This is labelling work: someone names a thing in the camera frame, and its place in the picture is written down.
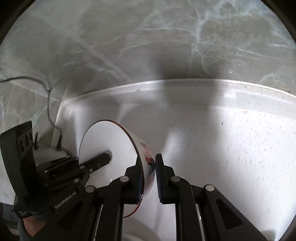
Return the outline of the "person's left hand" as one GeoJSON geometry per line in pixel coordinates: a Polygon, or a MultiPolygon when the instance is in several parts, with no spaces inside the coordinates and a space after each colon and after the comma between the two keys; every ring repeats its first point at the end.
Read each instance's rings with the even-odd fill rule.
{"type": "Polygon", "coordinates": [[[23,219],[24,227],[27,233],[33,237],[36,235],[48,222],[36,219],[36,217],[31,216],[23,219]]]}

